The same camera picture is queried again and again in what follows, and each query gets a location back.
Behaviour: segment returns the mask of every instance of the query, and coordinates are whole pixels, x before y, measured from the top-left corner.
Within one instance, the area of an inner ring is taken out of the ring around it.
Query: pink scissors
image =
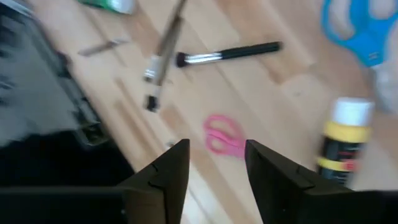
[[[228,124],[232,129],[234,136],[216,129],[211,126],[213,122],[222,122]],[[219,155],[229,155],[244,159],[245,139],[243,137],[241,128],[231,118],[224,115],[212,115],[203,125],[206,132],[206,147]],[[218,141],[222,144],[221,148],[215,148],[213,141]]]

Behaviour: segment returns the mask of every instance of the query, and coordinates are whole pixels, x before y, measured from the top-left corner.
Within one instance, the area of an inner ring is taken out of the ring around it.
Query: blue scissors handle
[[[376,19],[370,14],[369,0],[351,0],[349,19],[355,29],[354,36],[348,40],[340,38],[330,25],[331,0],[325,0],[321,23],[326,36],[342,47],[352,51],[367,67],[382,64],[385,60],[386,41],[391,27],[398,19],[397,12],[388,19]]]

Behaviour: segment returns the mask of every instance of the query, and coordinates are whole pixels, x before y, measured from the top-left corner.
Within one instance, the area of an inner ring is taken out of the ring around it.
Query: green container
[[[136,6],[136,0],[78,0],[82,4],[100,7],[109,11],[123,14],[132,14]]]

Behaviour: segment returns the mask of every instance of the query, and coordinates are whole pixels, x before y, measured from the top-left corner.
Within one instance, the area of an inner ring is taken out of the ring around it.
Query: paint bottle
[[[123,14],[132,14],[136,0],[78,0],[80,3]]]
[[[374,103],[364,98],[339,98],[324,128],[325,138],[317,159],[318,173],[347,185],[357,159],[368,141]]]

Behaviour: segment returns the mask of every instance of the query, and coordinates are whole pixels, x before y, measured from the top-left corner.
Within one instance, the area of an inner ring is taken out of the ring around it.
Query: small brush
[[[218,60],[227,60],[232,58],[247,57],[252,55],[277,52],[282,48],[282,42],[271,42],[265,44],[257,44],[246,47],[236,47],[233,49],[226,49],[219,52],[209,54],[189,55],[183,52],[177,53],[175,63],[178,68],[186,67],[187,65],[195,65],[199,63],[209,63]]]

